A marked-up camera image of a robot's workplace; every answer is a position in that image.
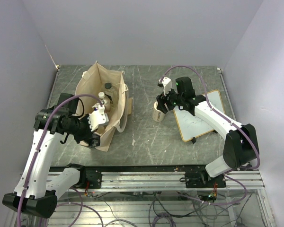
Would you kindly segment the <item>beige round lotion bottle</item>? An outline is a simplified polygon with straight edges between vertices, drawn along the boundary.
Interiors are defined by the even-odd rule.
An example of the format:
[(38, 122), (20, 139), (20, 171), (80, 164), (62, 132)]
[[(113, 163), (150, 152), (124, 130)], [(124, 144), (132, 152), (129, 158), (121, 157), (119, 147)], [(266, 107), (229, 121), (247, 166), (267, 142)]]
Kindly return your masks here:
[(158, 102), (155, 102), (153, 105), (153, 111), (152, 111), (152, 118), (155, 122), (161, 122), (165, 118), (165, 114), (157, 109)]

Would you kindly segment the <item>chrome bottle white cap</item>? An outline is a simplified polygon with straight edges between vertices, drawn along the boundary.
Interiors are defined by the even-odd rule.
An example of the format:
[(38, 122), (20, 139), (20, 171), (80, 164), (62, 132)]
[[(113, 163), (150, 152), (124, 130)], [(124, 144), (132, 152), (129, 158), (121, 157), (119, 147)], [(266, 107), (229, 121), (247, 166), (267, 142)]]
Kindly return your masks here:
[(108, 96), (105, 95), (104, 92), (99, 92), (98, 97), (101, 100), (102, 104), (104, 105), (105, 110), (109, 112), (111, 107), (110, 107), (110, 99), (108, 98)]

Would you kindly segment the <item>beige squeeze tube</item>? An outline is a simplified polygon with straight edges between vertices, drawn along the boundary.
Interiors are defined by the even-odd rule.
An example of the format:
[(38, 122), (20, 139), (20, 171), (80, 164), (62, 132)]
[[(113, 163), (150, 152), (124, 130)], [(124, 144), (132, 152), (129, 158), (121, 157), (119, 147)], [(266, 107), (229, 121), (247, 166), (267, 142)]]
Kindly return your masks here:
[(128, 98), (128, 106), (127, 106), (127, 115), (131, 115), (132, 114), (132, 109), (133, 109), (133, 98), (130, 97)]

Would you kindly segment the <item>cream canvas tote bag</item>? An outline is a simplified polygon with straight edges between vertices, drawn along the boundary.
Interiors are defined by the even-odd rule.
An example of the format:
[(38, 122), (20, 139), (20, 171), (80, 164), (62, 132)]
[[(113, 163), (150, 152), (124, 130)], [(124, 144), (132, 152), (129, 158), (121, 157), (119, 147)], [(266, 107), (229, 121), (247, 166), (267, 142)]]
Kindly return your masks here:
[(131, 110), (129, 89), (124, 81), (124, 72), (108, 70), (95, 62), (83, 72), (77, 84), (75, 95), (81, 97), (76, 115), (87, 117), (87, 132), (92, 138), (79, 142), (80, 145), (107, 152), (115, 131), (123, 132)]

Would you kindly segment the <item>clear square bottle black cap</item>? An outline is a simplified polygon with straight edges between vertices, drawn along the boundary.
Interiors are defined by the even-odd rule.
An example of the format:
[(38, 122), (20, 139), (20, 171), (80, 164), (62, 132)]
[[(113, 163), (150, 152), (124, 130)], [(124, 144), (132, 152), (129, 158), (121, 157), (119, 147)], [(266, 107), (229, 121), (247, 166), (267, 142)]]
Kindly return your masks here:
[(104, 88), (105, 88), (105, 94), (107, 94), (108, 96), (113, 96), (115, 90), (111, 83), (109, 82), (105, 83)]

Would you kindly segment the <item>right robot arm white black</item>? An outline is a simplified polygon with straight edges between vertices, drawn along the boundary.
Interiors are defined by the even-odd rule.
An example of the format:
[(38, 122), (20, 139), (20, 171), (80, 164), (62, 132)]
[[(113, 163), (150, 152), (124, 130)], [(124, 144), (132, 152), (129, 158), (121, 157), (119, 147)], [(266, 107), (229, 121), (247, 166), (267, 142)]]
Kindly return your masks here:
[(210, 187), (218, 175), (237, 169), (242, 165), (259, 160), (257, 135), (253, 125), (243, 125), (214, 107), (205, 95), (196, 95), (189, 77), (176, 79), (176, 89), (171, 79), (164, 77), (158, 82), (163, 92), (156, 97), (157, 108), (166, 114), (178, 107), (210, 125), (225, 141), (223, 154), (207, 164), (199, 175), (200, 184)]

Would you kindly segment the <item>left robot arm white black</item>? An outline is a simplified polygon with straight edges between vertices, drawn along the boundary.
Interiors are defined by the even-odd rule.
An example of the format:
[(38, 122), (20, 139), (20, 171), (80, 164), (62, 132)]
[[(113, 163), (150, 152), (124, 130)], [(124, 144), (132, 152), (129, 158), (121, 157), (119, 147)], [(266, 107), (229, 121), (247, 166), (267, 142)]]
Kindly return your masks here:
[(47, 177), (58, 144), (70, 135), (77, 143), (93, 139), (98, 127), (107, 122), (105, 106), (94, 95), (61, 94), (57, 105), (35, 116), (33, 143), (24, 172), (14, 191), (4, 195), (2, 203), (21, 215), (50, 218), (59, 198), (71, 187), (87, 184), (86, 167), (68, 164), (51, 182)]

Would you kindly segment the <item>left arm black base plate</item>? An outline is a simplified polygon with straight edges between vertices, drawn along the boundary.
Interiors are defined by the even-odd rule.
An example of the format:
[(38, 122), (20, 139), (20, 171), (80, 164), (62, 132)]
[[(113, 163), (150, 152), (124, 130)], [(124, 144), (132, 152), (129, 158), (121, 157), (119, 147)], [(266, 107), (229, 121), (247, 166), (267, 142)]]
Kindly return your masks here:
[(81, 180), (81, 188), (100, 189), (102, 184), (102, 174), (100, 172), (87, 172)]

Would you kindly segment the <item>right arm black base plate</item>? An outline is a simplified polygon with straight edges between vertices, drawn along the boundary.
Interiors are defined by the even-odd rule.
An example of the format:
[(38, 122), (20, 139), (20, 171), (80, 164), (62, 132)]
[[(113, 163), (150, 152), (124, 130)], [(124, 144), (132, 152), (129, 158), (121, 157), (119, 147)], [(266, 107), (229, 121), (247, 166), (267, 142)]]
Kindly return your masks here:
[(226, 187), (224, 175), (210, 177), (205, 165), (185, 166), (185, 174), (181, 181), (185, 183), (186, 188), (213, 188), (214, 184), (218, 188)]

